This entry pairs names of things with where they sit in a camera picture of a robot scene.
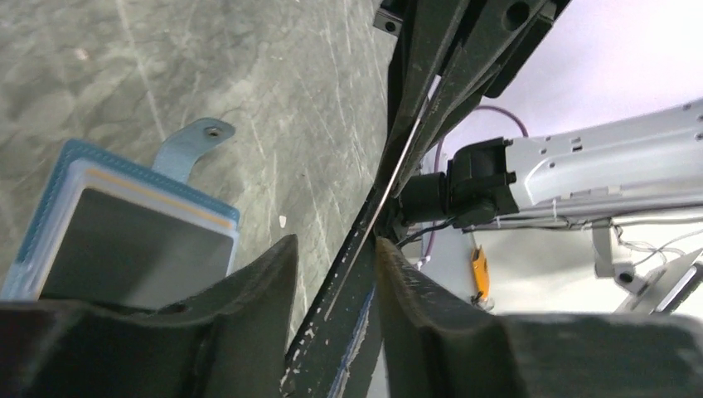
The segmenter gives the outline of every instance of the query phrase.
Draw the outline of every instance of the black cable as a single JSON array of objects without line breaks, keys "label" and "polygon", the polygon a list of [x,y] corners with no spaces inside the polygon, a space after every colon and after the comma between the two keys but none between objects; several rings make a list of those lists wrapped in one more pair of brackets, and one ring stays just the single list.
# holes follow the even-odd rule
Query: black cable
[{"label": "black cable", "polygon": [[415,239],[420,238],[422,235],[424,235],[428,232],[443,230],[444,228],[451,226],[453,222],[454,222],[454,219],[450,218],[450,219],[446,220],[445,222],[437,224],[436,226],[429,226],[427,228],[419,230],[412,235],[406,236],[403,240],[398,242],[398,247],[403,247],[409,243],[412,243]]}]

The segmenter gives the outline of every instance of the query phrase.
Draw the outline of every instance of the cable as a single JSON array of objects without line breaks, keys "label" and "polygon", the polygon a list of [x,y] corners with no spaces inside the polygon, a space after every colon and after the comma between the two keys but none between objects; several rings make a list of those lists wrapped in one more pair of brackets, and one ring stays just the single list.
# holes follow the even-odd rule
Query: cable
[{"label": "cable", "polygon": [[428,232],[443,230],[444,228],[451,226],[453,222],[454,222],[454,219],[450,218],[450,219],[442,222],[441,224],[437,224],[434,226],[428,226],[427,228],[419,230],[412,235],[406,236],[403,240],[398,242],[398,247],[403,247],[403,246],[409,244],[410,242],[412,242],[413,240],[415,240],[416,238],[421,237],[422,235],[424,235]]},{"label": "cable", "polygon": [[[677,210],[690,210],[690,209],[696,209],[699,206],[682,206],[681,208],[678,208]],[[494,225],[491,224],[486,224],[486,225],[478,225],[478,226],[472,226],[469,228],[464,228],[463,232],[464,233],[471,233],[471,232],[484,232],[484,231],[511,231],[511,230],[523,230],[523,229],[530,229],[530,230],[546,230],[546,231],[576,231],[576,230],[591,230],[593,229],[592,225],[594,223],[600,222],[600,221],[607,221],[607,220],[612,220],[613,218],[618,218],[618,217],[625,217],[625,216],[634,216],[637,214],[641,213],[649,213],[651,211],[628,211],[624,213],[618,213],[614,214],[611,216],[604,216],[604,217],[599,217],[599,218],[594,218],[591,220],[582,220],[582,221],[572,221],[569,217],[566,216],[557,216],[560,220],[562,220],[565,225],[564,226],[535,226],[535,225],[521,225],[521,226],[510,226],[510,221],[548,221],[552,222],[553,218],[545,218],[545,217],[519,217],[519,216],[505,216],[501,218],[501,223],[502,226],[500,228],[497,228]],[[687,218],[676,218],[676,219],[670,219],[670,218],[665,218],[665,219],[657,219],[657,218],[648,218],[648,219],[640,219],[640,220],[634,220],[634,221],[625,221],[625,222],[619,222],[617,224],[610,222],[608,226],[610,227],[615,227],[617,226],[640,226],[640,225],[683,225],[683,224],[696,224],[699,222],[703,222],[703,217],[687,217]]]},{"label": "cable", "polygon": [[[687,234],[678,236],[677,238],[674,238],[674,239],[672,239],[672,240],[669,240],[669,241],[668,241],[667,243],[665,243],[664,245],[659,246],[659,247],[657,248],[657,250],[666,249],[669,245],[671,245],[671,244],[673,244],[673,243],[677,243],[679,240],[684,240],[685,238],[690,238],[690,237],[692,237],[692,236],[696,236],[696,235],[700,235],[700,234],[703,234],[703,230],[693,231],[693,232],[689,232],[689,233],[687,233]],[[649,260],[649,259],[651,259],[652,257],[654,257],[655,255],[657,255],[656,252],[655,252],[655,253],[651,253],[650,255],[648,255],[647,257],[645,257],[644,260],[639,260],[637,263],[633,264],[633,266],[636,267],[636,266],[638,266],[638,265],[641,265],[641,264],[643,264],[644,262],[646,262],[647,260]]]},{"label": "cable", "polygon": [[[527,127],[525,126],[524,123],[522,123],[522,120],[518,118],[515,114],[513,114],[511,111],[501,108],[500,106],[496,105],[479,105],[476,108],[473,109],[471,113],[477,110],[492,110],[494,112],[498,112],[499,114],[504,114],[508,118],[510,118],[512,121],[517,124],[517,127],[520,129],[520,133],[522,134],[522,137],[530,137],[529,133],[527,132]],[[444,137],[440,138],[439,141],[437,142],[437,149],[434,151],[434,171],[433,172],[438,172],[439,171],[439,155],[442,153],[442,147],[444,145]],[[423,254],[424,259],[428,259],[429,256],[432,254],[432,248],[434,247],[434,236],[436,231],[431,231],[429,234],[429,240],[427,242],[427,249],[425,250]]]},{"label": "cable", "polygon": [[647,243],[647,242],[635,242],[635,241],[623,240],[623,234],[624,234],[625,230],[620,225],[614,225],[613,228],[615,229],[615,238],[618,242],[618,245],[621,245],[622,247],[628,248],[630,250],[639,251],[639,252],[659,254],[662,257],[662,264],[663,265],[669,261],[665,252],[673,253],[675,255],[678,255],[679,257],[686,254],[683,251],[678,250],[678,249],[674,249],[674,248],[657,249],[656,247],[654,247],[654,245]]}]

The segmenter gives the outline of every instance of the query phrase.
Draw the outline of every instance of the black connector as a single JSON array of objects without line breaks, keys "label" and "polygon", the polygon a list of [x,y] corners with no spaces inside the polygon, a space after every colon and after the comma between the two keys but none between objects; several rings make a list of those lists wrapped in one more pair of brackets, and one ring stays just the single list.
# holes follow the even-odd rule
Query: black connector
[{"label": "black connector", "polygon": [[467,145],[449,161],[447,174],[412,177],[400,194],[403,223],[453,218],[455,228],[465,228],[518,212],[509,187],[516,176],[506,168],[510,144],[496,138]]}]

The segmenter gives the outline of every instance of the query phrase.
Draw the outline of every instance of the blue metal bracket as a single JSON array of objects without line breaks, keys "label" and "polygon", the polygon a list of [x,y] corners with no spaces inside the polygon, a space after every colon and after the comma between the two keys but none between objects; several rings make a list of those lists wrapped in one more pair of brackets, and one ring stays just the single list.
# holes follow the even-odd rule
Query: blue metal bracket
[{"label": "blue metal bracket", "polygon": [[233,135],[235,128],[231,124],[212,118],[198,119],[164,141],[152,170],[172,180],[188,183],[197,160]]}]

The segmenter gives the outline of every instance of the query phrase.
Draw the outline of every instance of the white cable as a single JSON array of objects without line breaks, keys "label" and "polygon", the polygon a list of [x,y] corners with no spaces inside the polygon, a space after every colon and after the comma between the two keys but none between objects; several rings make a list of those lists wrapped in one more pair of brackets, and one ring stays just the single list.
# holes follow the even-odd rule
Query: white cable
[{"label": "white cable", "polygon": [[620,242],[620,245],[622,247],[625,247],[630,250],[634,251],[639,251],[642,253],[657,253],[662,257],[662,264],[666,264],[669,262],[669,259],[667,258],[667,255],[664,254],[664,250],[657,250],[656,247],[653,245],[648,244],[647,242],[627,242],[627,241],[622,241]]},{"label": "white cable", "polygon": [[639,252],[643,252],[643,253],[652,253],[652,252],[658,251],[659,253],[672,253],[674,255],[678,255],[679,257],[686,255],[686,253],[683,250],[678,250],[673,247],[667,247],[667,248],[664,248],[661,250],[657,250],[657,248],[654,247],[654,245],[647,243],[647,242],[632,242],[632,241],[624,240],[622,245],[631,249],[631,250],[635,250],[635,251],[639,251]]},{"label": "white cable", "polygon": [[668,241],[667,243],[665,243],[664,245],[659,246],[659,247],[657,248],[657,251],[656,251],[656,252],[651,253],[650,255],[648,255],[647,257],[644,258],[644,260],[639,260],[637,263],[633,264],[633,266],[636,267],[636,266],[638,266],[638,265],[641,265],[641,264],[644,263],[645,261],[647,261],[647,260],[651,259],[652,257],[654,257],[655,255],[657,255],[657,252],[658,252],[658,251],[661,251],[661,250],[666,249],[669,245],[671,245],[671,244],[673,244],[673,243],[677,243],[679,240],[684,240],[685,238],[690,238],[690,237],[692,237],[692,236],[696,236],[696,235],[700,235],[700,234],[703,234],[703,230],[698,230],[698,231],[689,232],[689,233],[687,233],[687,234],[684,234],[684,235],[678,236],[677,238],[674,238],[674,239],[672,239],[672,240],[669,240],[669,241]]}]

